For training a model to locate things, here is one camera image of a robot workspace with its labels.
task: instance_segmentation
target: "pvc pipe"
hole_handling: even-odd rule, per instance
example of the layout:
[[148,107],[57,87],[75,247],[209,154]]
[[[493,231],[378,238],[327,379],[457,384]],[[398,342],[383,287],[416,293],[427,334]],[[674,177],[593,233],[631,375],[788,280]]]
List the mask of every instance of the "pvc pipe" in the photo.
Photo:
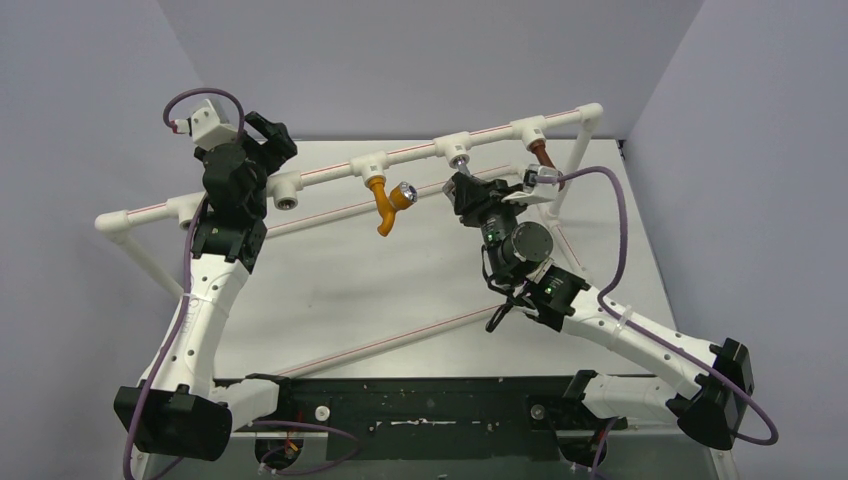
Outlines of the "pvc pipe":
[[482,310],[477,310],[476,312],[466,313],[459,317],[437,322],[432,325],[418,328],[400,335],[395,335],[368,345],[345,350],[317,360],[312,360],[310,362],[277,372],[275,375],[289,378],[311,377],[331,368],[337,368],[349,363],[358,362],[360,360],[417,343],[436,335],[487,319],[491,317],[492,312],[499,306],[500,305],[493,305]]
[[[603,108],[597,103],[591,103],[588,105],[583,105],[574,110],[569,110],[566,112],[555,113],[552,115],[545,116],[545,128],[556,128],[563,125],[568,125],[572,123],[583,122],[584,126],[587,124],[597,123],[600,119],[600,115],[603,113]],[[510,140],[514,138],[513,127],[510,125],[501,125],[499,127],[488,128],[485,130],[478,130],[476,132],[472,132],[470,134],[471,137],[471,145],[479,146],[485,145],[488,143],[498,142],[501,140]],[[406,147],[399,150],[393,150],[387,152],[385,165],[383,168],[388,168],[392,165],[397,165],[400,163],[411,162],[413,160],[420,160],[423,158],[428,158],[436,155],[436,145],[433,142],[425,143],[422,145],[416,145],[413,147]],[[284,172],[284,175],[272,175],[268,178],[268,188],[267,191],[273,191],[273,187],[277,182],[282,181],[282,179],[286,175],[294,174],[294,171]],[[350,165],[350,162],[340,163],[337,165],[320,168],[317,170],[312,170],[309,172],[301,173],[300,179],[303,183],[303,187],[307,187],[310,185],[317,185],[319,183],[325,183],[332,180],[338,180],[340,178],[353,176],[355,172]],[[193,193],[189,195],[184,195],[183,197],[189,197],[193,199],[194,197],[202,197],[203,192]],[[167,208],[166,204],[152,205],[150,207],[140,208],[138,210],[133,210],[129,212],[130,224],[126,226],[125,230],[129,230],[130,227],[135,225],[143,225],[146,223],[155,222],[158,220],[162,220],[165,218],[171,218],[174,216],[174,212],[172,208]]]
[[183,287],[134,238],[127,235],[122,241],[115,243],[165,291],[176,299],[182,297]]
[[[494,178],[498,178],[505,175],[513,175],[516,171],[512,166],[502,166],[497,168],[492,168],[489,170],[483,170],[478,172],[476,176],[483,180],[491,180]],[[443,183],[434,183],[431,185],[427,185],[418,189],[418,198],[428,197],[437,193],[441,193]],[[319,225],[325,225],[328,223],[336,222],[338,220],[344,220],[345,218],[354,217],[356,215],[361,215],[363,213],[371,212],[377,209],[377,204],[374,200],[370,200],[367,202],[357,203],[355,205],[350,205],[347,207],[342,207],[337,210],[331,210],[325,213],[319,213],[318,215],[313,215],[311,217],[306,217],[300,220],[294,220],[292,222],[283,223],[281,225],[277,225],[274,227],[268,228],[268,233],[265,236],[265,239],[270,239],[274,237],[279,237],[281,235],[285,235],[292,232],[297,232],[300,230],[306,230],[312,227],[317,227]]]
[[[580,162],[583,160],[583,155],[586,153],[586,148],[589,146],[589,141],[592,139],[592,132],[595,131],[598,124],[601,123],[601,116],[604,113],[604,108],[598,103],[590,103],[577,107],[579,113],[579,122],[582,127],[580,133],[577,134],[577,141],[574,142],[571,152],[568,154],[568,160],[565,161],[565,167],[561,170],[563,174],[568,175],[574,173],[580,168]],[[557,122],[559,117],[548,118],[548,122]],[[562,202],[565,200],[565,194],[568,193],[569,183],[566,182],[559,194],[551,202],[548,207],[547,216],[551,218],[559,218],[559,211],[562,208]]]
[[[589,146],[589,140],[592,139],[592,132],[586,128],[581,128],[577,134],[577,141],[574,142],[574,147],[571,148],[571,153],[568,154],[568,160],[565,166],[560,170],[563,175],[574,173],[580,168],[580,162],[583,160],[583,155],[586,153],[586,148]],[[548,216],[559,218],[559,211],[562,208],[562,202],[565,200],[565,194],[568,193],[568,187],[571,182],[565,182],[562,190],[559,191],[557,197],[551,202],[548,207]]]

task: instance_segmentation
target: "bolt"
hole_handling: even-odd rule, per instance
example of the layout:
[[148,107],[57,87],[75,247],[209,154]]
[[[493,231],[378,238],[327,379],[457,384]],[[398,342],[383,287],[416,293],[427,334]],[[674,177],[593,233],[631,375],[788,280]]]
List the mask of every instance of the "bolt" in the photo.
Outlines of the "bolt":
[[315,409],[315,420],[326,422],[328,418],[330,418],[330,409],[328,407],[321,405]]
[[533,420],[542,420],[545,418],[545,407],[541,405],[533,405],[533,407],[530,408],[530,417]]

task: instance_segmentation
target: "robotic arm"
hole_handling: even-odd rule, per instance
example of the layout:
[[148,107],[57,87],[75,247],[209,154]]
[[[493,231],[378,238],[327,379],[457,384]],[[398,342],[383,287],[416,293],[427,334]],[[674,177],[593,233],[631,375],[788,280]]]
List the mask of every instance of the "robotic arm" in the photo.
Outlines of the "robotic arm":
[[482,252],[492,270],[489,274],[484,263],[483,277],[489,289],[506,297],[486,330],[494,331],[507,312],[518,308],[557,332],[602,345],[655,376],[580,371],[566,399],[581,402],[598,418],[676,421],[696,441],[730,449],[747,404],[713,375],[634,328],[642,327],[712,365],[750,395],[754,386],[747,348],[732,339],[718,346],[685,336],[610,300],[607,303],[614,305],[620,319],[599,308],[599,290],[551,259],[548,229],[517,219],[528,205],[556,197],[558,176],[555,169],[531,165],[521,183],[508,185],[504,180],[482,181],[461,170],[443,188],[460,223],[480,229]]
[[174,314],[171,333],[139,385],[121,387],[114,401],[124,427],[145,452],[215,460],[233,430],[277,407],[278,387],[268,380],[213,389],[224,325],[267,233],[267,178],[297,154],[284,124],[256,112],[244,119],[264,143],[239,135],[210,100],[189,119],[172,122],[175,133],[190,134],[197,145],[206,198],[190,240],[187,306]]

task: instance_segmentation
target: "red stripe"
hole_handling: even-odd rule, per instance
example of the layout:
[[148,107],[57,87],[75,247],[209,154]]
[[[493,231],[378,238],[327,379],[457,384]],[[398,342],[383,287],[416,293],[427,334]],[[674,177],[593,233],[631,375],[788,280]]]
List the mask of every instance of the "red stripe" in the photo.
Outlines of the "red stripe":
[[574,110],[569,110],[569,111],[567,111],[567,112],[560,112],[560,113],[555,113],[555,114],[553,114],[553,115],[546,115],[546,116],[545,116],[545,118],[555,118],[555,117],[561,117],[561,116],[563,116],[563,115],[568,115],[569,113],[574,113],[574,112],[579,112],[579,111],[580,111],[580,110],[578,110],[578,109],[576,109],[576,108],[575,108]]
[[131,210],[127,212],[127,215],[135,215],[136,213],[146,212],[148,210],[153,210],[154,208],[162,208],[164,206],[164,203],[160,203],[159,205],[151,205],[149,207],[139,208],[138,210]]
[[410,150],[418,150],[419,148],[426,148],[426,147],[432,147],[432,146],[433,146],[432,143],[425,143],[424,145],[416,145],[414,147],[402,148],[400,150],[392,150],[391,152],[387,153],[386,155],[395,155],[395,154],[398,154],[398,153],[408,152]]
[[574,261],[577,262],[577,265],[582,268],[583,265],[580,264],[580,259],[578,259],[577,255],[574,254],[574,250],[571,249],[571,244],[568,243],[568,239],[565,238],[565,234],[562,233],[562,229],[557,226],[557,230],[559,231],[559,236],[562,237],[563,240],[565,240],[565,246],[568,247],[568,251],[571,252],[571,256],[574,257]]
[[476,132],[471,132],[471,135],[480,135],[481,133],[494,132],[495,130],[503,130],[504,128],[511,127],[512,125],[501,125],[500,127],[487,128],[486,130],[477,130]]

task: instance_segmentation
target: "wire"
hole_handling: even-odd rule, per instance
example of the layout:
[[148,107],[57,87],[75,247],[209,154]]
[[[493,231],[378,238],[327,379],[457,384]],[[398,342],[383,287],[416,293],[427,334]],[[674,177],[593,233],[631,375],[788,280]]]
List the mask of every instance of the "wire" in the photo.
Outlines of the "wire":
[[165,104],[165,110],[162,112],[162,121],[165,122],[165,125],[168,128],[173,128],[174,122],[171,120],[171,110],[173,110],[178,103],[182,102],[186,98],[204,94],[220,95],[222,97],[226,97],[231,102],[233,102],[233,105],[236,106],[236,111],[238,111],[239,115],[236,138],[241,137],[241,134],[244,133],[244,108],[242,108],[241,102],[238,101],[235,95],[226,90],[221,90],[220,88],[201,87],[193,88],[191,90],[186,90],[185,92],[180,93],[176,97],[172,98],[170,102]]
[[[606,177],[612,183],[613,190],[615,190],[616,202],[618,203],[618,224],[619,224],[619,247],[618,247],[618,266],[616,266],[615,274],[613,275],[612,280],[609,285],[601,289],[598,292],[598,304],[603,308],[611,317],[616,320],[621,320],[621,314],[612,309],[609,305],[607,305],[604,297],[609,294],[615,287],[618,286],[619,282],[621,282],[621,277],[624,275],[624,267],[627,264],[627,243],[628,243],[628,231],[627,231],[627,208],[624,202],[624,189],[621,186],[621,182],[619,182],[618,177],[615,176],[612,170],[606,167],[593,166],[586,167],[580,170],[577,170],[574,173],[569,173],[568,175],[562,175],[558,178],[552,177],[537,177],[537,181],[540,183],[559,183],[566,182],[569,180],[573,180],[578,177],[582,177],[583,175],[588,175],[590,173],[601,173],[606,175]],[[698,368],[706,371],[713,377],[717,378],[725,387],[729,388],[736,394],[737,397],[742,399],[749,407],[751,407],[754,412],[759,415],[760,418],[763,419],[763,422],[769,429],[769,438],[754,438],[748,435],[744,435],[742,433],[735,432],[734,435],[736,438],[743,440],[748,443],[753,443],[754,445],[774,445],[777,443],[779,438],[779,434],[777,432],[777,426],[774,424],[772,419],[768,416],[768,414],[763,410],[760,405],[748,395],[747,392],[742,390],[738,385],[736,385],[733,381],[727,378],[724,374],[716,370],[715,368],[707,365],[702,362],[698,358],[684,351],[682,348],[675,346],[674,344],[666,341],[664,338],[659,337],[654,334],[650,330],[645,327],[637,324],[636,322],[627,322],[627,327],[632,328],[636,332],[642,334],[643,336],[653,340],[654,342],[662,345],[663,347],[671,350],[686,360],[692,362]]]
[[601,463],[601,454],[604,451],[604,445],[607,443],[609,432],[612,430],[612,427],[617,421],[618,418],[611,418],[609,422],[607,422],[607,426],[604,427],[604,431],[601,432],[601,439],[598,441],[598,451],[595,452],[595,458],[592,459],[592,473],[589,474],[589,480],[595,480],[596,476],[601,476],[598,474],[598,464]]
[[[127,429],[127,441],[126,444],[124,444],[123,464],[125,480],[135,480],[135,477],[133,477],[132,474],[132,447],[135,443],[135,436],[138,433],[139,423],[141,422],[141,413],[144,410],[144,404],[147,402],[150,389],[153,387],[153,380],[156,378],[156,374],[159,373],[159,369],[162,367],[162,362],[165,361],[165,356],[167,356],[168,351],[171,349],[171,346],[173,346],[174,341],[177,338],[177,334],[180,332],[183,322],[185,321],[186,314],[188,313],[187,294],[191,292],[191,242],[194,238],[195,230],[197,230],[197,221],[200,218],[201,212],[203,212],[205,208],[206,196],[204,195],[203,200],[201,200],[200,204],[197,206],[197,210],[194,212],[194,216],[191,217],[191,223],[189,224],[188,233],[186,234],[185,249],[183,250],[183,291],[186,295],[183,295],[180,299],[180,309],[177,312],[177,320],[174,322],[174,326],[171,328],[171,331],[168,332],[168,337],[165,339],[165,343],[163,343],[162,347],[159,348],[159,354],[156,356],[156,360],[150,368],[147,380],[141,387],[141,393],[138,395],[135,410],[133,410],[132,420],[130,420],[130,426]],[[181,460],[182,458],[177,458],[156,476],[150,478],[150,480],[158,480],[162,478]]]
[[[259,420],[259,421],[253,422],[253,425],[262,425],[262,426],[269,426],[269,427],[300,428],[300,429],[303,429],[303,430],[312,430],[312,431],[316,431],[316,432],[327,432],[327,433],[332,433],[332,434],[335,434],[335,435],[338,435],[340,437],[344,437],[344,438],[347,438],[347,439],[350,439],[350,440],[353,440],[354,442],[356,442],[356,447],[354,447],[353,450],[351,450],[350,452],[348,452],[344,456],[341,456],[341,457],[333,460],[332,462],[328,462],[328,463],[325,463],[323,465],[318,465],[317,467],[306,468],[306,469],[303,469],[303,470],[295,470],[295,471],[291,471],[291,472],[286,471],[286,470],[280,470],[280,471],[276,472],[277,475],[292,477],[292,476],[297,476],[297,475],[311,475],[313,473],[324,472],[326,470],[329,470],[331,468],[334,468],[334,467],[341,465],[343,462],[350,460],[351,458],[358,455],[360,450],[361,450],[359,439],[356,438],[355,436],[353,436],[353,434],[350,434],[348,432],[345,432],[344,430],[339,430],[338,428],[333,428],[333,427],[330,427],[330,426],[327,426],[327,425],[316,425],[316,424],[313,424],[313,423],[301,423],[301,422],[289,422],[289,421],[286,421],[286,420]],[[265,453],[265,455],[262,455],[262,458],[259,459],[259,462],[264,464],[265,460],[267,460],[271,455],[279,452],[283,448],[285,448],[285,447],[277,447],[275,449],[269,450],[268,452]],[[271,470],[271,468],[268,467],[267,465],[265,465],[265,469],[269,470],[269,471]]]

